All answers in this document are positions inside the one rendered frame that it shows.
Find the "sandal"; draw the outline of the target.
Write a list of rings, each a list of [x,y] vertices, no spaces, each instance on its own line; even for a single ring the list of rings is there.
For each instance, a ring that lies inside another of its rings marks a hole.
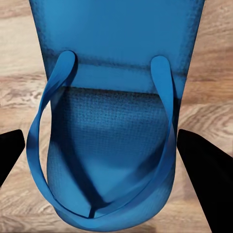
[[[121,231],[165,206],[204,2],[29,0],[48,83],[27,136],[27,161],[67,224]],[[47,183],[39,126],[49,101]]]

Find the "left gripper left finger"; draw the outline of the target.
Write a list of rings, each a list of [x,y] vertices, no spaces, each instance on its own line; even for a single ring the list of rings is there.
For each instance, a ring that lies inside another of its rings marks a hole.
[[[21,129],[0,134],[0,187],[25,148]]]

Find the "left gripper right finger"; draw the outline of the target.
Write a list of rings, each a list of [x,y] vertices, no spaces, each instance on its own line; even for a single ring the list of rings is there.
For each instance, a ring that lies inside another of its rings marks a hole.
[[[177,147],[212,233],[233,233],[233,158],[184,129]]]

